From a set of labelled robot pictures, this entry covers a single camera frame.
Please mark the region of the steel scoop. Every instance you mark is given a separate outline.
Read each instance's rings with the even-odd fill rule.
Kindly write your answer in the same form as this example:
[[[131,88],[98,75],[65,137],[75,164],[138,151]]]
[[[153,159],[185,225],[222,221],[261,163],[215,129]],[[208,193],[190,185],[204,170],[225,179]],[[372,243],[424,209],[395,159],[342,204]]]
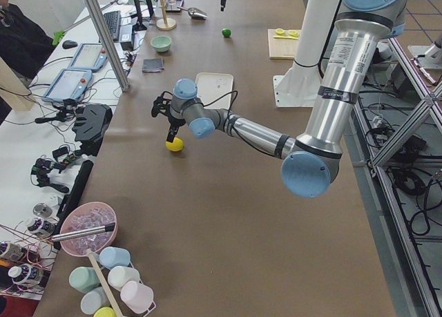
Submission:
[[[194,7],[192,7],[192,8],[185,8],[185,7],[182,7],[182,6],[178,6],[178,8],[183,10],[183,11],[185,11],[185,12],[187,12],[188,15],[190,16],[190,18],[192,18],[192,19],[206,20],[207,17],[208,17],[207,14],[204,11],[202,11],[202,10],[200,10],[198,8],[194,8]]]

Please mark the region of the teach pendant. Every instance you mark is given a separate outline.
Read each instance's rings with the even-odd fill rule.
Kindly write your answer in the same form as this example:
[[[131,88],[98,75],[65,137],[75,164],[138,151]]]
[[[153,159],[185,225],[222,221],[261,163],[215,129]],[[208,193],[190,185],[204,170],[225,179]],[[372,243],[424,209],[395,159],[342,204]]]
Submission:
[[[96,73],[104,66],[107,59],[107,52],[100,43],[80,44],[68,67]]]
[[[41,98],[45,102],[63,103],[64,100],[81,100],[93,76],[92,70],[65,68],[59,72]]]

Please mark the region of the wooden cup stand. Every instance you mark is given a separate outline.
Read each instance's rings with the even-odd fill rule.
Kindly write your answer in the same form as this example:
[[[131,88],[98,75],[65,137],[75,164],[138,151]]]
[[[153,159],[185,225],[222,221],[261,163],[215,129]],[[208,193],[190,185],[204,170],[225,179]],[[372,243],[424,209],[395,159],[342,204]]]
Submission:
[[[162,11],[162,18],[158,18],[156,21],[156,27],[159,30],[167,31],[176,28],[176,21],[173,18],[169,18],[166,13],[166,0],[158,0]]]

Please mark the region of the teach pendant far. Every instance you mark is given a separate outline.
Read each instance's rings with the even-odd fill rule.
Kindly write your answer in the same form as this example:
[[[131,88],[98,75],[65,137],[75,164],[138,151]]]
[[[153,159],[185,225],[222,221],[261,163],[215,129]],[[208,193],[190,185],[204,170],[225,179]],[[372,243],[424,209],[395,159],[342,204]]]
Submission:
[[[68,67],[96,73],[104,66],[107,59],[107,52],[100,43],[80,44]]]

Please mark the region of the green lime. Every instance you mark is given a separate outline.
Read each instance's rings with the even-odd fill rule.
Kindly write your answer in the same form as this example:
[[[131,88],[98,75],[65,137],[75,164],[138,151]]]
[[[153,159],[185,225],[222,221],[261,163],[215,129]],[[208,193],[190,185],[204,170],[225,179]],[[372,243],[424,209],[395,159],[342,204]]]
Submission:
[[[231,37],[231,30],[228,28],[223,28],[222,29],[222,36],[224,38],[230,38]]]

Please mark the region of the aluminium frame post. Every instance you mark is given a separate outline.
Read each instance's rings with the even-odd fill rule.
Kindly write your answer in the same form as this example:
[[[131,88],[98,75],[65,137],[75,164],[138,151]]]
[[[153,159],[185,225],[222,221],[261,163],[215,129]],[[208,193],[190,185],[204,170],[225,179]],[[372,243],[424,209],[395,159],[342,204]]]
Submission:
[[[123,92],[126,92],[130,88],[130,84],[126,73],[122,68],[122,63],[119,60],[119,55],[111,38],[111,34],[108,31],[106,22],[104,21],[102,10],[98,3],[98,0],[84,0],[84,3],[88,8],[90,18],[92,19],[99,39],[108,54],[108,60],[110,62],[111,68],[113,69],[117,82],[119,83],[121,90]]]

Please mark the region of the steel muddler black tip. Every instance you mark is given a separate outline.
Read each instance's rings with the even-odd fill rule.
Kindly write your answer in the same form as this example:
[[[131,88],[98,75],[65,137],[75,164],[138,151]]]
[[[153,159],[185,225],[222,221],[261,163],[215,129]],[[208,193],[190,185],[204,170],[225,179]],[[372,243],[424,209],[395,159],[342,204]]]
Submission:
[[[89,229],[81,229],[78,231],[71,231],[67,233],[60,233],[57,235],[52,236],[51,241],[52,242],[62,242],[65,240],[72,240],[74,238],[81,238],[89,235],[99,234],[99,233],[106,233],[106,232],[113,232],[115,230],[116,223],[110,223],[105,224],[98,227],[93,227]]]

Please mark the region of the seated person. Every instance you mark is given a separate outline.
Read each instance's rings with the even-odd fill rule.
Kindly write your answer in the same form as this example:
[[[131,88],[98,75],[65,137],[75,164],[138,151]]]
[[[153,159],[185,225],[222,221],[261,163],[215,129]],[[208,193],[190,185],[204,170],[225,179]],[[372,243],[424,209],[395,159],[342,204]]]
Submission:
[[[34,79],[54,49],[38,24],[9,0],[1,0],[1,58],[11,70]]]

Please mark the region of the yellow plastic knife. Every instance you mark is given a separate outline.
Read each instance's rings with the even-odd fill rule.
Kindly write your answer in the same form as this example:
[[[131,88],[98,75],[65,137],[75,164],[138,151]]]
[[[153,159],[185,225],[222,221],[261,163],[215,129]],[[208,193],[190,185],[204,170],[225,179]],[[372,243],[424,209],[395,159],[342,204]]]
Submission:
[[[282,35],[273,35],[274,39],[291,39],[291,40],[299,40],[298,37],[292,37],[292,36],[282,36]]]

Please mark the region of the black keyboard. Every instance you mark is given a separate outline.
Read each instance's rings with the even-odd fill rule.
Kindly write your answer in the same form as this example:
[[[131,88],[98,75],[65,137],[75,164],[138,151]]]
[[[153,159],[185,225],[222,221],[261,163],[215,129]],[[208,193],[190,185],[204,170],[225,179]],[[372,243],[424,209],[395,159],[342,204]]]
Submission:
[[[119,40],[121,13],[119,10],[105,12],[103,14],[104,21],[108,27],[108,31],[113,41]]]

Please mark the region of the grey blue cup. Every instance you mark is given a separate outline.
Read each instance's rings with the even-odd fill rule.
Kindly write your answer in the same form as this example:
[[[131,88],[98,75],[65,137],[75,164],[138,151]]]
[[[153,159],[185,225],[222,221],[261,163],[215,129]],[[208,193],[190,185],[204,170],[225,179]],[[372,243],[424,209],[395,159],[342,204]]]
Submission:
[[[102,307],[110,307],[110,305],[104,289],[97,287],[83,296],[80,309],[86,315],[93,315]]]

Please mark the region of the mint green cup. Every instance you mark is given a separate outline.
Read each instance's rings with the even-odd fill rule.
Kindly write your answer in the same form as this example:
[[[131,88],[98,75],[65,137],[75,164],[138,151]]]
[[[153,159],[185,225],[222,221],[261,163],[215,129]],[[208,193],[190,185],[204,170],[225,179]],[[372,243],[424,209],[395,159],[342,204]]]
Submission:
[[[69,275],[69,285],[86,294],[100,286],[100,281],[92,267],[77,267]]]

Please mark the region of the pale green cup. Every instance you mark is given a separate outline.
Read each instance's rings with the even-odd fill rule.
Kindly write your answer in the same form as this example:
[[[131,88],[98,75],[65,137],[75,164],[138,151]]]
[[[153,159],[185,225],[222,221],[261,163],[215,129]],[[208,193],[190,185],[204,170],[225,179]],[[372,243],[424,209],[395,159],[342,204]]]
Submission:
[[[137,269],[132,267],[116,266],[108,273],[108,284],[121,291],[122,287],[129,281],[139,282],[141,280],[140,273]]]

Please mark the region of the grey folded cloth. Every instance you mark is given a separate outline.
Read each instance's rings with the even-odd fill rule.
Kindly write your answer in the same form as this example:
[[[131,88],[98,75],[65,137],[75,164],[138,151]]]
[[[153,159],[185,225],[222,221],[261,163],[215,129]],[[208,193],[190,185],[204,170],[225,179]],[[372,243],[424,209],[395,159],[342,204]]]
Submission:
[[[158,73],[164,70],[162,58],[144,59],[142,62],[143,73]]]

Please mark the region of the pink cup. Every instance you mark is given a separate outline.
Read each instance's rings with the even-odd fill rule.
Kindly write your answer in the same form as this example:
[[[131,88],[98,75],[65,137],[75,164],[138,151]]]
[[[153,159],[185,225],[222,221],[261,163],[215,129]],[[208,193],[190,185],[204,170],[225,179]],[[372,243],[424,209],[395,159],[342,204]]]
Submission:
[[[127,282],[120,291],[120,298],[136,314],[148,314],[156,308],[153,290],[140,282]]]

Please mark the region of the green ceramic bowl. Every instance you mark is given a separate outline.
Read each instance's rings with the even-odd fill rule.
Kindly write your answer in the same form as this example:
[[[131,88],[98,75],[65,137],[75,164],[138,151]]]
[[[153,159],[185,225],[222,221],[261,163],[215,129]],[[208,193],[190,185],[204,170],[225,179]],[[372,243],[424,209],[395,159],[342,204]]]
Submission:
[[[166,35],[159,35],[151,39],[151,47],[159,53],[170,50],[172,39]]]

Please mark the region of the teach pendant near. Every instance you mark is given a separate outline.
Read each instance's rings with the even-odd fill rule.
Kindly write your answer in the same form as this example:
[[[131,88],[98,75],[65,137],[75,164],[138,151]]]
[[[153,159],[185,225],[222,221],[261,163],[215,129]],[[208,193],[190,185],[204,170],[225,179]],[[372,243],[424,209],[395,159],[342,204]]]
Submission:
[[[64,100],[81,100],[93,76],[92,70],[65,68],[59,72],[41,98],[45,102],[63,103]]]

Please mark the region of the yellow lemon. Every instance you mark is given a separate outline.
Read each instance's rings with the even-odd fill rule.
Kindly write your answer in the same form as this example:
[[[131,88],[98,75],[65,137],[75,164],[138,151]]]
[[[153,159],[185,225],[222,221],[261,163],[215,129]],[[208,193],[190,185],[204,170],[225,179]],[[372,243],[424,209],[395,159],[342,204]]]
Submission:
[[[166,141],[165,146],[169,151],[177,153],[184,149],[184,142],[180,138],[174,137],[172,142]]]

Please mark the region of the computer mouse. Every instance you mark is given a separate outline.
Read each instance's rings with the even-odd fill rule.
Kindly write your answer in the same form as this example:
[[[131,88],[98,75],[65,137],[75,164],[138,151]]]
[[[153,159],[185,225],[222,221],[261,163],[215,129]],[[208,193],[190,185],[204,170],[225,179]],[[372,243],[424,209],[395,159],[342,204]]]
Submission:
[[[72,40],[66,40],[62,44],[62,48],[65,50],[75,48],[77,46],[78,46],[78,43],[76,41],[72,41]]]

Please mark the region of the light blue cup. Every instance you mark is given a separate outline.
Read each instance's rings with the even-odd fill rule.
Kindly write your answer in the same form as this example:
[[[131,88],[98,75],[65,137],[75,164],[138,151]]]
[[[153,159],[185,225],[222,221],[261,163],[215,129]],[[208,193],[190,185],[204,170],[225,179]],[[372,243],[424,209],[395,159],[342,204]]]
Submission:
[[[127,267],[131,263],[131,255],[124,248],[106,247],[99,254],[99,263],[107,269],[112,269],[116,266]]]

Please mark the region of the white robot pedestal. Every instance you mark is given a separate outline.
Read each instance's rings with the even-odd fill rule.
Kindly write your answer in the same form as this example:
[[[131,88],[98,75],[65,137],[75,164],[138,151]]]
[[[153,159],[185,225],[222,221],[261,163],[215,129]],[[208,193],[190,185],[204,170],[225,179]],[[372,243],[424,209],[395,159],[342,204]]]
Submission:
[[[308,0],[292,67],[273,77],[277,107],[312,107],[321,83],[320,58],[340,0]]]

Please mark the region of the pink bowl of ice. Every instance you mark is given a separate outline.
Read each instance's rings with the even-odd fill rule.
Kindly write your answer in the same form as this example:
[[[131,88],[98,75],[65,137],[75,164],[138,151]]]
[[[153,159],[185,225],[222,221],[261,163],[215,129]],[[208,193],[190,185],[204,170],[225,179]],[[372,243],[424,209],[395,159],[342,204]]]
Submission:
[[[60,234],[82,232],[62,240],[61,248],[69,255],[83,257],[87,251],[99,253],[110,246],[118,230],[116,212],[104,202],[88,202],[77,207],[64,220]]]

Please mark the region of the yellow cup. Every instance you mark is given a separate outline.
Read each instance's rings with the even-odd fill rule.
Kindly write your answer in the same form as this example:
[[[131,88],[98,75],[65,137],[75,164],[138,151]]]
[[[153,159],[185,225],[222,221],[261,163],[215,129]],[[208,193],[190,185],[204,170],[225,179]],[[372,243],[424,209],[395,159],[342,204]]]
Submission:
[[[93,317],[116,317],[115,310],[111,307],[102,307],[98,309]]]

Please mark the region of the cream serving tray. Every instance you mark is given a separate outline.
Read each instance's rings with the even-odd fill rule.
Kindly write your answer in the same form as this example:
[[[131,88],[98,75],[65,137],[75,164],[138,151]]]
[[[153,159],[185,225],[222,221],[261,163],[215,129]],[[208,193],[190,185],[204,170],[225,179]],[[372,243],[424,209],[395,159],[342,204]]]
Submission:
[[[228,109],[233,91],[233,75],[224,73],[198,73],[195,83],[198,97],[206,109]]]

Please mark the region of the wooden cutting board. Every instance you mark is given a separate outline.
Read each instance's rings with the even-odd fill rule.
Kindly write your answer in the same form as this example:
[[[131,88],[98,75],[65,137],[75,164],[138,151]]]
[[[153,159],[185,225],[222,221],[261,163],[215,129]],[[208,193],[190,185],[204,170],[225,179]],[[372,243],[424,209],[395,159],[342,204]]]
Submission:
[[[268,47],[269,47],[269,58],[270,59],[281,59],[281,60],[290,60],[294,59],[296,54],[296,49],[299,44],[299,40],[291,40],[291,39],[274,39],[272,36],[277,35],[276,29],[268,29],[267,30],[267,38],[268,38]],[[284,29],[285,31],[283,36],[290,36],[288,31],[293,29]],[[300,38],[300,30],[296,30],[298,32],[298,38]]]

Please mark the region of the black device housing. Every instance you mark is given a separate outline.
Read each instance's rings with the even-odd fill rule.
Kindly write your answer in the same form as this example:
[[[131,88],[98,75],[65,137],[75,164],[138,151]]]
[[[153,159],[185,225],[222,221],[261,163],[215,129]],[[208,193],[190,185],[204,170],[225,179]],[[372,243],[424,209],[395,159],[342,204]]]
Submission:
[[[97,156],[112,117],[111,108],[105,104],[89,104],[75,110],[72,131],[83,154]]]

